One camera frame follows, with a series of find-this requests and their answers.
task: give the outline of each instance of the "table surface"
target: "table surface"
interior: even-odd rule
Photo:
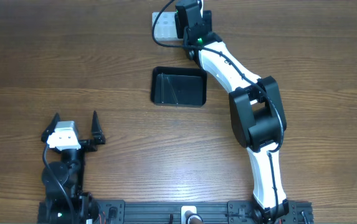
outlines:
[[[40,134],[56,112],[89,138],[98,111],[107,144],[87,154],[85,171],[96,198],[251,199],[249,156],[212,76],[201,108],[150,101],[153,68],[196,67],[153,43],[151,13],[164,4],[0,1],[0,222],[36,221]],[[238,61],[278,81],[287,197],[312,202],[316,222],[357,222],[357,1],[207,0],[205,9]]]

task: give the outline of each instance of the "wooden table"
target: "wooden table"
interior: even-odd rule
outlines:
[[[164,4],[0,0],[0,222],[36,221],[45,197],[40,134],[56,112],[89,138],[98,111],[107,144],[87,154],[85,172],[96,198],[251,198],[249,157],[212,76],[202,108],[150,101],[154,67],[196,67],[183,50],[153,43],[151,13]],[[207,0],[205,8],[231,53],[279,83],[288,198],[313,202],[317,223],[357,223],[357,1]]]

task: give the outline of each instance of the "black plastic container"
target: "black plastic container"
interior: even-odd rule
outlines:
[[[201,107],[206,102],[207,73],[196,68],[153,69],[151,101],[156,105]]]

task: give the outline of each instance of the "wooden tabletop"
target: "wooden tabletop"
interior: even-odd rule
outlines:
[[[151,13],[166,2],[0,0],[0,222],[36,222],[40,135],[56,112],[82,138],[98,112],[107,144],[87,154],[85,171],[96,198],[251,199],[249,156],[212,76],[201,108],[150,101],[153,68],[196,67],[151,39]],[[287,197],[312,202],[317,223],[357,223],[357,1],[206,0],[205,9],[238,61],[278,81]]]

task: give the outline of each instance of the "cable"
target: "cable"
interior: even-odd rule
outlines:
[[[72,200],[67,195],[67,193],[66,193],[65,189],[63,188],[62,184],[60,184],[60,182],[58,181],[58,178],[55,176],[54,172],[49,167],[49,164],[47,162],[47,151],[48,151],[48,149],[49,149],[49,145],[46,144],[45,148],[44,148],[44,152],[42,153],[42,161],[44,162],[44,165],[45,165],[45,168],[48,171],[48,174],[51,176],[52,180],[58,185],[60,191],[62,192],[62,194],[66,198],[67,204],[69,205],[69,208],[70,208],[70,214],[72,216],[72,224],[75,224],[75,222],[74,222],[74,220],[75,220],[75,212],[74,212],[74,207],[73,207]]]
[[[270,158],[270,166],[271,166],[271,174],[272,174],[272,185],[274,188],[274,192],[275,192],[275,206],[277,207],[275,214],[274,214],[274,220],[276,220],[276,216],[278,214],[278,192],[277,192],[277,187],[276,187],[276,183],[275,183],[275,174],[274,174],[274,165],[272,164],[272,155],[271,153],[277,152],[279,151],[279,149],[282,147],[283,144],[283,138],[284,138],[284,129],[283,129],[283,123],[282,123],[282,119],[278,113],[277,107],[274,105],[274,103],[272,102],[271,98],[269,97],[269,95],[267,94],[267,92],[265,92],[260,86],[258,86],[256,83],[252,82],[251,80],[249,80],[245,74],[243,74],[239,68],[234,64],[234,62],[226,55],[224,55],[222,52],[218,52],[216,50],[207,48],[207,47],[203,47],[203,46],[194,46],[194,45],[169,45],[169,44],[162,44],[161,42],[158,42],[155,38],[155,27],[156,24],[158,22],[158,19],[160,17],[160,15],[164,12],[164,10],[166,10],[166,8],[173,3],[174,0],[170,0],[170,2],[168,2],[159,12],[159,14],[156,16],[155,19],[155,23],[152,25],[152,39],[153,41],[162,46],[162,47],[171,47],[171,48],[182,48],[182,49],[190,49],[190,50],[207,50],[210,52],[213,52],[215,54],[218,54],[220,57],[223,57],[226,59],[226,62],[228,62],[229,65],[232,65],[235,70],[239,73],[239,75],[242,77],[243,80],[247,81],[248,83],[250,83],[253,87],[255,87],[264,97],[265,99],[269,102],[269,105],[272,106],[272,109],[274,110],[275,114],[278,117],[278,121],[279,121],[279,131],[280,131],[280,137],[279,137],[279,141],[278,141],[278,146],[274,149],[274,150],[269,150],[267,152],[268,157]]]
[[[170,0],[169,3],[167,3],[159,12],[159,14],[156,16],[155,22],[153,23],[152,26],[152,39],[153,41],[162,46],[162,47],[171,47],[171,48],[182,48],[182,49],[190,49],[190,50],[207,50],[210,52],[213,52],[215,54],[218,54],[219,56],[223,57],[226,59],[226,61],[228,62],[229,65],[232,65],[234,67],[234,69],[239,73],[239,75],[242,77],[243,80],[247,81],[248,83],[250,83],[253,87],[255,87],[257,90],[259,90],[261,92],[261,94],[265,97],[265,99],[269,102],[269,105],[272,106],[272,109],[274,110],[275,114],[278,117],[278,121],[279,121],[279,129],[280,129],[280,137],[279,137],[279,141],[278,141],[278,146],[274,149],[271,150],[269,152],[274,153],[277,152],[283,144],[283,137],[284,137],[284,130],[283,130],[283,123],[282,123],[282,119],[278,113],[278,110],[276,108],[276,106],[274,105],[274,103],[272,102],[271,98],[268,96],[268,94],[260,87],[258,86],[256,83],[252,82],[251,80],[249,80],[240,70],[239,68],[234,64],[234,62],[226,55],[224,55],[222,52],[218,52],[216,50],[207,48],[207,47],[203,47],[203,46],[195,46],[195,45],[169,45],[169,44],[162,44],[161,42],[158,42],[156,40],[155,37],[155,27],[156,24],[158,22],[158,19],[160,17],[160,15],[164,12],[164,10],[166,10],[166,8],[173,3],[174,0]]]

